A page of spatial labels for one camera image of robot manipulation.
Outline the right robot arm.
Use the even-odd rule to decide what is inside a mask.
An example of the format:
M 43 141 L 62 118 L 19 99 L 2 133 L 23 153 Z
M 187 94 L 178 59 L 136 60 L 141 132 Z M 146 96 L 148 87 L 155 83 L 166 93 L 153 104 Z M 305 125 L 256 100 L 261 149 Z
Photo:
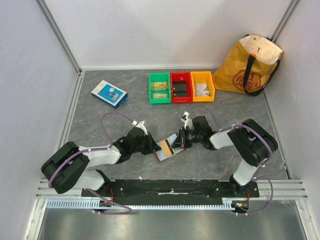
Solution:
M 275 138 L 251 118 L 241 124 L 213 131 L 205 116 L 197 116 L 192 119 L 191 126 L 185 125 L 179 129 L 177 138 L 169 148 L 189 149 L 193 143 L 200 143 L 210 151 L 230 146 L 237 149 L 242 160 L 229 179 L 229 191 L 235 197 L 247 191 L 258 169 L 278 149 Z

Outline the gold card with magnetic stripe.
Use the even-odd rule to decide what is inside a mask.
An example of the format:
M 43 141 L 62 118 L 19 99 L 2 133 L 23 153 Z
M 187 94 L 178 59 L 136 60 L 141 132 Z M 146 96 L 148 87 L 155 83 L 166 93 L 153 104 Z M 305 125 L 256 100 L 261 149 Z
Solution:
M 170 157 L 175 154 L 175 150 L 171 149 L 171 142 L 168 138 L 162 140 L 158 144 L 161 147 L 161 151 L 165 157 Z

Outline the brown leather card holder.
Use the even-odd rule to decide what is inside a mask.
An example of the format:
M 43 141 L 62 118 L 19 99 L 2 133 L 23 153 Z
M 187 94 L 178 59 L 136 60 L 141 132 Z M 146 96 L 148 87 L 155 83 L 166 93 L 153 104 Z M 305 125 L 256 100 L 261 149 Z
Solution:
M 157 150 L 154 153 L 154 156 L 158 163 L 162 163 L 170 158 L 173 158 L 186 150 L 185 148 L 170 148 L 171 144 L 176 140 L 176 138 L 177 134 L 174 133 L 157 143 L 157 145 L 160 147 L 160 150 Z

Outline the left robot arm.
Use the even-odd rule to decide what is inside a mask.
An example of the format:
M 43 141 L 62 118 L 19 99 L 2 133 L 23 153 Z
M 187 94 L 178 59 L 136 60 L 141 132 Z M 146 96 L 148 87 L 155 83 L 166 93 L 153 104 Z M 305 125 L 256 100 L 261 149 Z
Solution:
M 135 153 L 149 155 L 160 150 L 144 126 L 135 126 L 112 146 L 83 147 L 69 141 L 42 165 L 41 172 L 49 181 L 48 186 L 58 194 L 78 187 L 92 189 L 103 197 L 110 192 L 107 178 L 101 173 L 88 171 L 88 168 L 121 164 Z

